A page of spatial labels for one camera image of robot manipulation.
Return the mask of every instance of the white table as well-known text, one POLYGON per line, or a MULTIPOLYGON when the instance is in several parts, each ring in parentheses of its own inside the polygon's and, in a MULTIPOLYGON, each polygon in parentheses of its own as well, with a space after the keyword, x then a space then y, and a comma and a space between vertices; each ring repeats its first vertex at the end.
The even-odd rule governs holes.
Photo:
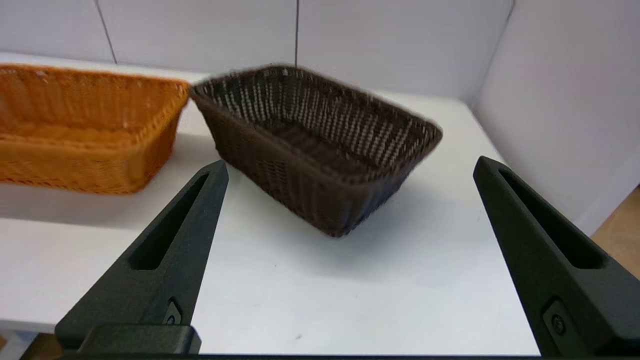
MULTIPOLYGON (((0 53, 0 62, 205 74, 0 53)), ((472 179, 500 156, 466 105, 378 92, 435 119, 438 148, 360 227, 334 240, 229 168, 192 325, 201 352, 538 355, 472 179)), ((193 103, 139 194, 0 184, 0 328, 52 332, 157 212, 219 159, 193 103)))

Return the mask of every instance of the woven pattern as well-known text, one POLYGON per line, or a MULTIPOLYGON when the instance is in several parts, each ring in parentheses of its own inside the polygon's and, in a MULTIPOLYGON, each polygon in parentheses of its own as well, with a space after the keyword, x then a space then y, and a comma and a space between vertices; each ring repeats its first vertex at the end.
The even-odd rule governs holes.
POLYGON ((189 84, 0 65, 0 181, 134 193, 171 154, 189 84))
POLYGON ((416 115, 288 65, 211 79, 190 94, 220 156, 332 236, 382 205, 442 138, 416 115))

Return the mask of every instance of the wicker basket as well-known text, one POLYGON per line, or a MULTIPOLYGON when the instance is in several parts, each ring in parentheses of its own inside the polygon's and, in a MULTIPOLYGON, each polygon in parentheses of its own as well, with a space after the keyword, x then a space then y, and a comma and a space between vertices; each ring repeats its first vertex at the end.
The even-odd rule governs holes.
POLYGON ((288 65, 191 88, 220 156, 331 236, 395 193, 442 131, 407 111, 288 65))
POLYGON ((0 181, 134 193, 171 154, 189 84, 0 65, 0 181))

